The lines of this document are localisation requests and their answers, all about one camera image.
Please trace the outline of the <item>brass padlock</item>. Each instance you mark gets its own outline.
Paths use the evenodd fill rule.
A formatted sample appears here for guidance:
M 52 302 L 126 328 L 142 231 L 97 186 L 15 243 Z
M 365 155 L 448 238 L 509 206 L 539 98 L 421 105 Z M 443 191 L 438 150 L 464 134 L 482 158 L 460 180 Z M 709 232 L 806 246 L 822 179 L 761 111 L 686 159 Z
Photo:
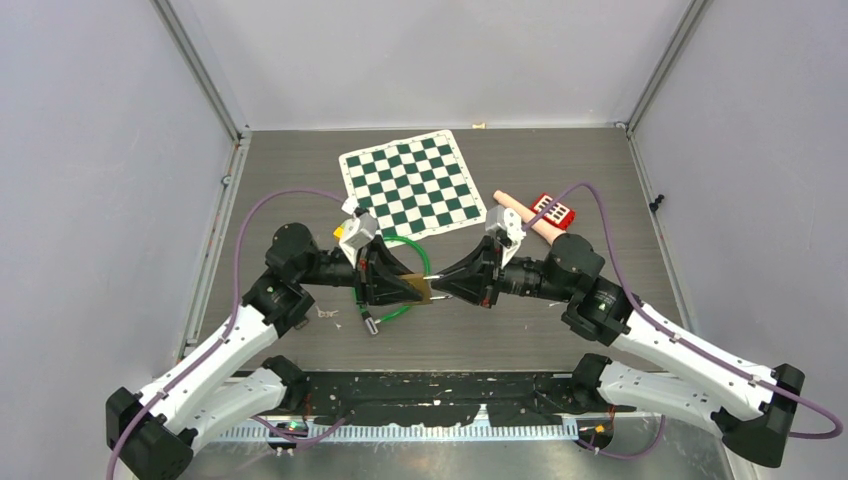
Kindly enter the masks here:
M 423 273 L 401 275 L 400 279 L 405 281 L 420 296 L 420 299 L 418 300 L 404 301 L 403 304 L 405 306 L 429 305 L 437 301 L 453 298 L 450 294 L 440 294 L 439 292 L 434 293 L 430 285 L 431 277 Z

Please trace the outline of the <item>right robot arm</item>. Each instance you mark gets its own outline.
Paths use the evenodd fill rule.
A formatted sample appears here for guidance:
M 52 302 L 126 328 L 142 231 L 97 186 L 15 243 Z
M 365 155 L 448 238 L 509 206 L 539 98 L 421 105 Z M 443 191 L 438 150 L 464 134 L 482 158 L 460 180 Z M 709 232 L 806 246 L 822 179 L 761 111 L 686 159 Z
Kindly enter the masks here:
M 805 376 L 789 364 L 768 367 L 732 355 L 660 315 L 604 278 L 604 259 L 579 235 L 558 236 L 543 260 L 506 259 L 502 235 L 485 236 L 431 286 L 484 308 L 501 294 L 567 307 L 561 319 L 588 341 L 630 353 L 670 372 L 651 376 L 599 355 L 574 371 L 571 397 L 584 410 L 603 403 L 661 413 L 719 437 L 736 455 L 763 467 L 783 462 Z

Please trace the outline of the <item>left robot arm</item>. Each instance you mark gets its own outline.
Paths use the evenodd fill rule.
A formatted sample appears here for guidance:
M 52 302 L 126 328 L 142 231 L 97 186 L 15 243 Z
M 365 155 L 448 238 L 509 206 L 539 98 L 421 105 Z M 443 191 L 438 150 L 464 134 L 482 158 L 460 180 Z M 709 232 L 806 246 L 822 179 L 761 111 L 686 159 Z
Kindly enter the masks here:
M 315 303 L 307 286 L 348 288 L 365 305 L 429 298 L 368 216 L 351 221 L 332 250 L 320 249 L 305 225 L 285 224 L 273 236 L 265 265 L 247 292 L 236 294 L 229 317 L 185 359 L 139 391 L 121 387 L 107 399 L 107 478 L 123 464 L 139 479 L 175 479 L 197 452 L 241 421 L 274 408 L 298 412 L 307 398 L 305 376 L 282 356 L 237 385 L 222 385 L 305 321 Z

